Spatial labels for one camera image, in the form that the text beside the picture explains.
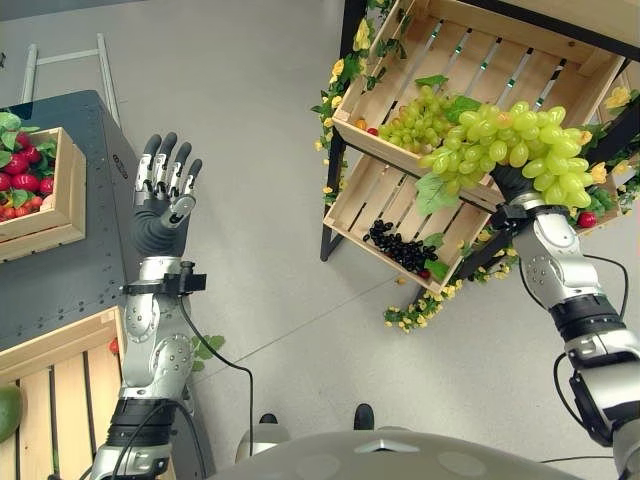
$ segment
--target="concrete floor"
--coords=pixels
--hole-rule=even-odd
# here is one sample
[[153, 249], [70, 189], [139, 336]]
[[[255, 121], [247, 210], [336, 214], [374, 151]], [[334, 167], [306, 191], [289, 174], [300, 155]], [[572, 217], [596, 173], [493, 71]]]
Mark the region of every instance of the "concrete floor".
[[[326, 167], [313, 151], [319, 125], [309, 107], [336, 59], [341, 14], [340, 0], [148, 0], [3, 22], [0, 105], [19, 98], [29, 43], [50, 56], [95, 48], [96, 32], [106, 35], [136, 151], [151, 133], [175, 130], [205, 161], [186, 257], [209, 280], [192, 298], [193, 317], [253, 369], [256, 418], [273, 412], [294, 437], [344, 430], [367, 401], [379, 425], [536, 460], [610, 454], [557, 399], [551, 365], [562, 341], [517, 274], [465, 287], [428, 329], [407, 336], [381, 315], [415, 285], [396, 285], [393, 270], [349, 242], [319, 261]], [[86, 88], [102, 88], [94, 58], [38, 70], [36, 98]], [[630, 267], [626, 321], [636, 330], [639, 225], [636, 213], [584, 239], [585, 252]], [[619, 305], [621, 275], [597, 267]], [[195, 383], [216, 463], [227, 467], [247, 427], [247, 380], [212, 360]], [[608, 460], [558, 467], [614, 478]]]

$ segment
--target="produce crate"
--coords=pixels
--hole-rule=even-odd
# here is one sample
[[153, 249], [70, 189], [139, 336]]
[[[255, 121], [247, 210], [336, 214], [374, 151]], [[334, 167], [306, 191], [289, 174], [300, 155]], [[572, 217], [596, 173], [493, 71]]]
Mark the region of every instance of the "produce crate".
[[[416, 207], [416, 179], [401, 170], [364, 155], [356, 164], [347, 187], [338, 195], [324, 223], [358, 246], [380, 258], [423, 287], [438, 293], [447, 284], [462, 261], [458, 243], [472, 243], [489, 219], [489, 214], [459, 201], [425, 217]], [[437, 250], [439, 260], [449, 266], [447, 276], [437, 281], [415, 275], [394, 262], [371, 241], [362, 237], [376, 219], [394, 225], [392, 233], [400, 233], [405, 242], [422, 240], [432, 233], [444, 233], [444, 244]]]
[[[23, 414], [16, 435], [0, 443], [0, 479], [77, 480], [107, 438], [120, 389], [124, 351], [118, 307], [0, 352], [0, 384], [16, 382]], [[161, 478], [175, 479], [172, 467]]]
[[[404, 12], [408, 26], [402, 20]], [[401, 41], [407, 59], [392, 53], [383, 59], [376, 56], [377, 43], [390, 38]], [[564, 126], [570, 126], [588, 122], [623, 61], [570, 37], [455, 0], [399, 0], [371, 52], [371, 74], [386, 68], [382, 82], [365, 92], [363, 79], [354, 81], [333, 115], [334, 125], [360, 150], [417, 176], [428, 172], [417, 167], [419, 155], [354, 125], [364, 118], [376, 127], [394, 116], [394, 109], [418, 96], [415, 78], [444, 74], [449, 78], [447, 90], [503, 109], [518, 100], [534, 105], [544, 99], [544, 107], [567, 109]], [[558, 72], [555, 83], [550, 82]], [[499, 203], [495, 195], [486, 187], [461, 191], [463, 199], [476, 197], [479, 205]]]
[[57, 142], [53, 193], [39, 212], [0, 223], [0, 261], [85, 237], [86, 159], [62, 128], [30, 135], [34, 145]]

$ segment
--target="dark gray table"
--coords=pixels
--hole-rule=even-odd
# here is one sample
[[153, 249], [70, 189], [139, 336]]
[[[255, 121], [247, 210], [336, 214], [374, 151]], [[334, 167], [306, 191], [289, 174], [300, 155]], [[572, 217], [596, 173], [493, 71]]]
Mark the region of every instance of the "dark gray table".
[[[91, 90], [5, 109], [25, 126], [62, 127], [87, 158], [86, 238], [0, 264], [0, 350], [115, 305], [120, 286], [138, 275], [140, 256], [129, 241], [134, 152], [97, 92]], [[178, 478], [200, 478], [184, 420], [173, 440]], [[211, 448], [196, 427], [213, 473]]]

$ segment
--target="black shoe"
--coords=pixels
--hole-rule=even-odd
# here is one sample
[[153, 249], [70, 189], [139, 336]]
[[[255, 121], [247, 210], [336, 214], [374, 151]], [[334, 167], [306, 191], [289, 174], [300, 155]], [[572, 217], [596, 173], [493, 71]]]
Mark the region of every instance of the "black shoe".
[[373, 408], [368, 403], [361, 403], [356, 408], [356, 414], [353, 417], [354, 430], [374, 430], [375, 421], [373, 417]]
[[273, 413], [265, 413], [260, 418], [260, 423], [278, 423], [278, 419]]

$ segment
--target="robot finger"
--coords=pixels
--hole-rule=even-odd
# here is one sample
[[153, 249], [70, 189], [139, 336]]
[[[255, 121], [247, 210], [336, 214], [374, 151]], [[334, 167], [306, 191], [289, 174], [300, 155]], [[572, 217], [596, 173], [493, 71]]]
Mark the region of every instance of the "robot finger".
[[136, 176], [135, 191], [151, 192], [153, 190], [151, 184], [152, 163], [151, 159], [156, 154], [162, 138], [157, 133], [152, 135], [147, 145], [144, 147], [140, 163], [138, 164], [138, 175]]
[[198, 177], [198, 173], [200, 173], [200, 169], [202, 168], [202, 160], [196, 158], [191, 164], [191, 168], [189, 169], [189, 174], [187, 175], [187, 179], [184, 182], [184, 189], [182, 191], [185, 195], [191, 195], [193, 192], [193, 185]]
[[153, 159], [153, 193], [160, 200], [167, 198], [167, 165], [177, 141], [178, 136], [174, 132], [169, 132]]
[[171, 179], [169, 180], [168, 194], [171, 200], [178, 198], [180, 195], [180, 177], [182, 176], [182, 169], [187, 161], [187, 157], [191, 153], [191, 144], [184, 142], [176, 154], [176, 158], [173, 161], [173, 169], [171, 172]]

